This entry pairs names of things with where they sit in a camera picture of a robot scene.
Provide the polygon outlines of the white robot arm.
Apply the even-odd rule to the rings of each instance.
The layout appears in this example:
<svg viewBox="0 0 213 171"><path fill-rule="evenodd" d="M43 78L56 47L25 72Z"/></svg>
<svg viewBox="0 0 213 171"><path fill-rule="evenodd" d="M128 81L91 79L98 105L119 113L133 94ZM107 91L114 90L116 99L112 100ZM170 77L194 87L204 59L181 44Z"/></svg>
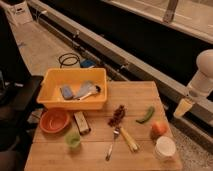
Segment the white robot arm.
<svg viewBox="0 0 213 171"><path fill-rule="evenodd" d="M203 101L213 91L213 49L204 50L196 59L197 72L187 84L186 96L182 98L173 115L180 118L195 103Z"/></svg>

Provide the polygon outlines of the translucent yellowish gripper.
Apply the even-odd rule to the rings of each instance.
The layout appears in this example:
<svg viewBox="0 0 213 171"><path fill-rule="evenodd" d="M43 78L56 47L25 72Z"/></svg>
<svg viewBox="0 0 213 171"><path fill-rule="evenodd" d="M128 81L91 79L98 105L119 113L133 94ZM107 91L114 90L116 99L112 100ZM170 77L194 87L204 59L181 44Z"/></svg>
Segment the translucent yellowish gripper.
<svg viewBox="0 0 213 171"><path fill-rule="evenodd" d="M176 118L182 117L185 113L187 113L192 108L193 105L194 105L194 102L191 99L189 99L189 98L182 98L179 101L179 104L176 107L173 115Z"/></svg>

